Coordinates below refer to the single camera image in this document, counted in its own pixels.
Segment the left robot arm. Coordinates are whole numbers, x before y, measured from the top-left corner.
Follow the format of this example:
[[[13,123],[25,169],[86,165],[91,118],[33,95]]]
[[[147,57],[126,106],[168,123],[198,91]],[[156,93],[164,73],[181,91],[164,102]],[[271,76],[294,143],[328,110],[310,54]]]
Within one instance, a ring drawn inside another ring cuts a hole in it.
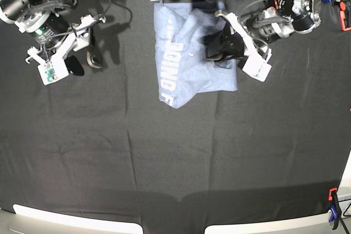
[[[218,10],[227,25],[206,48],[207,60],[248,60],[257,54],[269,60],[269,43],[293,33],[307,34],[321,23],[321,0],[258,0],[238,14]]]

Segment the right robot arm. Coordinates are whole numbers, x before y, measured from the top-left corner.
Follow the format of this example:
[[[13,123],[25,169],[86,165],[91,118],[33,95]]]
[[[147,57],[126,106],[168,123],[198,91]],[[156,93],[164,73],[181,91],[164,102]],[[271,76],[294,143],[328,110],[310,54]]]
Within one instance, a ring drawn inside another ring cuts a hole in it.
[[[76,9],[78,0],[1,0],[1,20],[15,24],[20,32],[29,34],[40,45],[29,52],[29,61],[51,64],[54,56],[63,60],[68,72],[81,76],[83,68],[72,50],[87,50],[87,63],[100,69],[103,60],[93,34],[93,26],[105,22],[105,14],[87,15],[80,24],[69,24],[64,15]]]

